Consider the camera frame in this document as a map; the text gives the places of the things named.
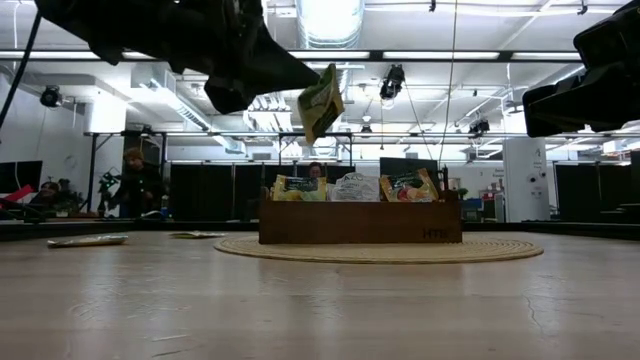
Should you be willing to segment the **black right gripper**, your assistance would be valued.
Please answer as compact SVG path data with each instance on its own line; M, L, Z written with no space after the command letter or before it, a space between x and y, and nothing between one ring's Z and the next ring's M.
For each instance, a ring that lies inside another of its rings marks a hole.
M614 64L598 71L598 86L581 82L558 82L527 90L522 95L529 137L621 129L640 120L640 64ZM593 106L602 93L600 124Z

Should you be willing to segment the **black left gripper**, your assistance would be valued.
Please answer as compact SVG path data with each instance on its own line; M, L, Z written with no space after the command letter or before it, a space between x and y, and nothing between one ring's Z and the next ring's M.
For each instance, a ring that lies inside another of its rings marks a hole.
M255 96L315 85L320 75L265 32L261 0L169 0L194 33L214 108L245 110Z

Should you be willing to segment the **yellow green tea packet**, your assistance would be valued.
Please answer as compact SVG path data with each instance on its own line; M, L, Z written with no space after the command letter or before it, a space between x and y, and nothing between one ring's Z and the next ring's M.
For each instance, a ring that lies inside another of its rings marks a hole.
M57 249L92 246L115 246L125 244L128 239L129 237L126 235L102 235L95 237L75 238L71 240L48 240L47 247L50 249Z
M226 233L219 232L202 232L202 231L190 231L190 232L174 232L170 234L173 239L214 239L225 237Z
M325 201L327 199L326 178L278 175L273 186L272 199L274 201Z

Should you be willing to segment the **white orange tea packet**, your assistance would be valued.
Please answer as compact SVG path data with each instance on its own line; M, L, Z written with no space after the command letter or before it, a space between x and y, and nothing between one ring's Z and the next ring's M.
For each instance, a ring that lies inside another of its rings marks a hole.
M379 179L358 172L347 173L328 185L328 199L331 202L379 202Z

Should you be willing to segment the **brown wooden tea box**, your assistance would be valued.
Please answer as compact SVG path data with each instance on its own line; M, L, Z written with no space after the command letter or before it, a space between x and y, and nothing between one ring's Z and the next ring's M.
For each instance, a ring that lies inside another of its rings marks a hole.
M261 189L261 244L439 244L463 241L457 200L274 201Z

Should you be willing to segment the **white ceiling pipe bundle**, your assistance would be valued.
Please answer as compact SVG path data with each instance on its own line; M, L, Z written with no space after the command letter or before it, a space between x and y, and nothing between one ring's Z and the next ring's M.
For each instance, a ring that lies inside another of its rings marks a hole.
M292 109L280 94L259 95L242 114L244 124L256 132L292 132Z

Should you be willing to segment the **white pillar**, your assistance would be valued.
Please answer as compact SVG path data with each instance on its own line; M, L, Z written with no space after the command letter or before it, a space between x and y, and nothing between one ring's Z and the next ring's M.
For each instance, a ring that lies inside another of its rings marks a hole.
M503 144L506 219L508 222L550 219L545 141L509 138Z

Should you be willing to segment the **black computer monitor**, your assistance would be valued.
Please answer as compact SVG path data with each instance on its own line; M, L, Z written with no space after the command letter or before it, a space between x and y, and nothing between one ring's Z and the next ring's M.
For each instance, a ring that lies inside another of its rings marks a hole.
M40 188L42 161L0 163L0 194L14 193L25 186L31 192Z
M437 161L426 159L381 157L379 167L381 175L397 175L419 169L426 169L430 175L436 175L438 172Z

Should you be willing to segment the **white round ceiling column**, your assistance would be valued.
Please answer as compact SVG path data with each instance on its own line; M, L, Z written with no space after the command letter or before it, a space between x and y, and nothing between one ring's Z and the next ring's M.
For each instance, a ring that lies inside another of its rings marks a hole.
M120 133L126 127L127 104L118 98L102 97L85 106L86 131Z

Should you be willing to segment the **round woven placemat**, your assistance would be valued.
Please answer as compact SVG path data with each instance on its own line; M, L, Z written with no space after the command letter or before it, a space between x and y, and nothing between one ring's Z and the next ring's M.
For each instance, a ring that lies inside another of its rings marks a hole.
M220 252L254 258L344 264L459 264L531 258L544 253L538 245L516 239L471 234L461 243L262 245L255 236L223 238Z

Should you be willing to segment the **pink object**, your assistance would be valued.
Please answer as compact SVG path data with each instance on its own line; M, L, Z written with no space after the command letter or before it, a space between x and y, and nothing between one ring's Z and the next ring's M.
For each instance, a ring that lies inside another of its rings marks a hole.
M2 199L4 200L8 200L11 202L18 202L19 200L25 198L26 196L28 196L29 194L31 194L34 191L34 189L30 186L30 185L25 185L24 187L16 190L13 193L10 193L8 195L2 196Z

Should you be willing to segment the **round silver ceiling duct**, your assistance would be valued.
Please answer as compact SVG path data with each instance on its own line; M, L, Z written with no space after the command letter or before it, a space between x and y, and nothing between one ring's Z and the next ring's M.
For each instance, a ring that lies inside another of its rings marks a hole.
M365 0L295 0L299 47L354 50L362 29Z

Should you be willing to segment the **black partition wall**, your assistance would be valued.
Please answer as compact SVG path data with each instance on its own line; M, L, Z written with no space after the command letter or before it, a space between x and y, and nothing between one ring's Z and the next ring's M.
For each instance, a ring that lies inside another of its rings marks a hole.
M301 175L301 165L173 164L169 210L176 221L250 221L258 217L261 191L279 175Z
M559 216L565 221L595 221L618 208L630 173L624 166L556 165Z

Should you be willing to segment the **white rectangular ceiling duct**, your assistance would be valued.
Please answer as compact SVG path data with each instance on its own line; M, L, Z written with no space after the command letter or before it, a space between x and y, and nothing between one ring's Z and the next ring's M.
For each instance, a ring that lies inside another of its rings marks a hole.
M247 154L246 145L223 136L226 129L178 87L167 65L138 63L131 70L126 112L127 130L165 133L170 146L214 146L227 154Z

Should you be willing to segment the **black background stand frame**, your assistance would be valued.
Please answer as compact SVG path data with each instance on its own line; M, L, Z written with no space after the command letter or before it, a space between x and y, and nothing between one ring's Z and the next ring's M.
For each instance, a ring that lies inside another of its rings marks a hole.
M124 149L124 152L129 149L129 148L139 148L143 155L143 146L142 143L144 142L144 140L146 138L149 138L153 135L153 132L150 130L142 130L142 131L136 131L136 130L124 130L121 131L120 133L118 133L118 136L127 140L127 139L136 139L138 141L138 144L135 146L129 146L127 148ZM98 180L98 194L99 194L99 200L98 200L98 205L97 205L97 215L99 217L102 218L109 218L110 214L109 212L118 208L120 210L119 207L111 207L109 205L110 200L112 199L113 195L116 193L116 191L118 190L119 186L120 186L120 179L122 177L123 172L125 171L125 162L123 160L123 155L122 155L122 162L123 162L123 168L122 171L120 173L114 174L112 172L111 169L107 170L105 173L103 173ZM163 178L163 170L162 170L162 166L161 165L155 165L159 168L159 172ZM162 207L162 201L164 199L167 198L167 193L166 193L166 189L165 189L165 195L162 197L161 199L161 207ZM146 213L144 215L142 215L139 218L145 218L145 217L153 217L153 216L157 216L157 217L162 217L161 214L161 209L159 211L152 211L149 213Z

